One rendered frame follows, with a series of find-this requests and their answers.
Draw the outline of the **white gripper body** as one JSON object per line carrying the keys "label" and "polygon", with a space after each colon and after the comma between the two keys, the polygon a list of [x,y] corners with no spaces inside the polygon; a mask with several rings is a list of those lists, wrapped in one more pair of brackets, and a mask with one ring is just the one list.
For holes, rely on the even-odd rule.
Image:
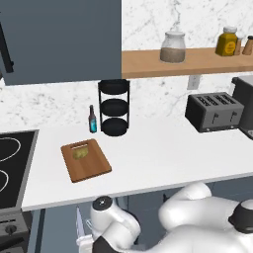
{"label": "white gripper body", "polygon": [[94,239],[91,234],[79,237],[76,240],[78,253],[92,253]]}

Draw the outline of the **wooden cutting board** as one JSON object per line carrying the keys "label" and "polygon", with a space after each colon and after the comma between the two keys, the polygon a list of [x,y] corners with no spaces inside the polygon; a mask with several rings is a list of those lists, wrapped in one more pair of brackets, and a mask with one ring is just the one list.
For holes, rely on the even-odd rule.
{"label": "wooden cutting board", "polygon": [[[73,150],[80,147],[87,147],[88,154],[84,158],[76,160],[73,158]],[[112,171],[112,166],[94,138],[63,145],[61,153],[72,183]]]}

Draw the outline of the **white knife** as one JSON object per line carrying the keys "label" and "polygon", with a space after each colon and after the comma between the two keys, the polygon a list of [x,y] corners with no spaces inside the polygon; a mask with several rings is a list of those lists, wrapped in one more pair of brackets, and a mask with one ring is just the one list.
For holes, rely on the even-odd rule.
{"label": "white knife", "polygon": [[82,215],[79,207],[76,208],[76,229],[78,238],[85,235]]}

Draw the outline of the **blue-grey base cupboard door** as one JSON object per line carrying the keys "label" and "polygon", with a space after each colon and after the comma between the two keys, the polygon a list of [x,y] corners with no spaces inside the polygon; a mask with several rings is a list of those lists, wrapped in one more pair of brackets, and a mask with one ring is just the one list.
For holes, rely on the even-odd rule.
{"label": "blue-grey base cupboard door", "polygon": [[126,197],[127,209],[140,223],[141,233],[138,243],[143,244],[145,248],[154,246],[165,234],[165,229],[158,218],[158,210],[163,204],[164,197],[170,198],[178,191],[179,188],[176,188]]}

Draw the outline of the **dark oven front with knob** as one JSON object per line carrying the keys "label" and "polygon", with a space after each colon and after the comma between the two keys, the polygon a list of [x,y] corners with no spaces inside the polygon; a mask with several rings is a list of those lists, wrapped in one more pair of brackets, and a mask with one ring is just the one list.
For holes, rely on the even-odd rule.
{"label": "dark oven front with knob", "polygon": [[0,253],[27,253],[32,221],[30,211],[0,215]]}

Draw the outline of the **black hob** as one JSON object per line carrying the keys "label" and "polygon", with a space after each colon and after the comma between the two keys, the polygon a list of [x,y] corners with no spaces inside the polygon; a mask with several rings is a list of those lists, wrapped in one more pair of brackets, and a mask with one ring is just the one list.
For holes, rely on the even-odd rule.
{"label": "black hob", "polygon": [[37,135],[36,130],[0,133],[0,210],[17,205]]}

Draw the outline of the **dark bottle with blue label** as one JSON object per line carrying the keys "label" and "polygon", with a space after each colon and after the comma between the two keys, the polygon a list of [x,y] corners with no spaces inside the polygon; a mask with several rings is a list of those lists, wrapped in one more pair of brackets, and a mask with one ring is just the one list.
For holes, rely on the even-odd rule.
{"label": "dark bottle with blue label", "polygon": [[92,133],[95,133],[97,131],[97,119],[96,119],[96,116],[94,114],[94,107],[92,105],[89,106],[89,110],[90,110],[90,113],[89,113],[89,130],[92,132]]}

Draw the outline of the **grey four-slot toaster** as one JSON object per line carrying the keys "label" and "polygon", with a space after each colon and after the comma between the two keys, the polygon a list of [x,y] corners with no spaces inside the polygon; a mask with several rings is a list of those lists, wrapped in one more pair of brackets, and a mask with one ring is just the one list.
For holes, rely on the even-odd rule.
{"label": "grey four-slot toaster", "polygon": [[198,132],[238,128],[244,106],[226,92],[189,95],[186,119]]}

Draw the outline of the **black coffee machine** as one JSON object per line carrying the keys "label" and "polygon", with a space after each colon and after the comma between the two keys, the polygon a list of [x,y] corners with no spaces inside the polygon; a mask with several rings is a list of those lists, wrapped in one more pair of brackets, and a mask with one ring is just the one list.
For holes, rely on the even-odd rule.
{"label": "black coffee machine", "polygon": [[239,129],[253,140],[253,75],[232,78],[232,97],[244,106]]}

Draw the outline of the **yellow jar with white lid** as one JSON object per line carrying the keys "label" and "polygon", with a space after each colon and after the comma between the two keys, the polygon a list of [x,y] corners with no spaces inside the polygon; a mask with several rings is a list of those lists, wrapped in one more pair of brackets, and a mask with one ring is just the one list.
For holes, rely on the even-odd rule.
{"label": "yellow jar with white lid", "polygon": [[235,27],[224,27],[223,33],[218,37],[215,53],[220,56],[232,56],[234,54],[237,36]]}

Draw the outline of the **small brown shaker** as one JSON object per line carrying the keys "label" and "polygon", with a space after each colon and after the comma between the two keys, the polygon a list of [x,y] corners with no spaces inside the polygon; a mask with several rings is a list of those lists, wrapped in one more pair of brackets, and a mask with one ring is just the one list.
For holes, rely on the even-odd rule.
{"label": "small brown shaker", "polygon": [[234,51],[234,55],[239,55],[239,54],[240,54],[240,50],[241,50],[241,41],[242,41],[242,38],[238,38],[238,39],[237,39],[236,47],[235,47],[235,51]]}

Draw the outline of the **brown shaker with dark cap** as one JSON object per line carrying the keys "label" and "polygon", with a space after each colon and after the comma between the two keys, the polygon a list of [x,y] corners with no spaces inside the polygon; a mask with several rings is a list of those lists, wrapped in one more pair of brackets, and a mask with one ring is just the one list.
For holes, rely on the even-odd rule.
{"label": "brown shaker with dark cap", "polygon": [[250,55],[252,53],[252,47],[253,47],[253,36],[249,36],[242,53],[244,55]]}

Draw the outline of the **white wall socket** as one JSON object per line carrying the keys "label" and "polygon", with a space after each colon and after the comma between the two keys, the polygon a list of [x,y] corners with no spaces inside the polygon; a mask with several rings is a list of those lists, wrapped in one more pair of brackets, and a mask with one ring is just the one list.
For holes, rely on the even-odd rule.
{"label": "white wall socket", "polygon": [[200,85],[201,76],[200,75],[190,75],[188,80],[188,90],[197,90]]}

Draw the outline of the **blue-grey wall cupboard door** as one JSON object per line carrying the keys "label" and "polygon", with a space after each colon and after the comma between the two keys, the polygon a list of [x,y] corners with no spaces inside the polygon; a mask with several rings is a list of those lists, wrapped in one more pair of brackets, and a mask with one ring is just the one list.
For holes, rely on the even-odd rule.
{"label": "blue-grey wall cupboard door", "polygon": [[119,79],[122,0],[0,0],[11,60],[5,84]]}

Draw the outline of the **wooden wall shelf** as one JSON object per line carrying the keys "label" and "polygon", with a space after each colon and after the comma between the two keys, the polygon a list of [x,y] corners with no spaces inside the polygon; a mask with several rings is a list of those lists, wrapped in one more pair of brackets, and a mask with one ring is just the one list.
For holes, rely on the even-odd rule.
{"label": "wooden wall shelf", "polygon": [[183,63],[160,60],[160,50],[122,52],[122,78],[150,78],[253,71],[251,55],[219,56],[212,47],[188,48]]}

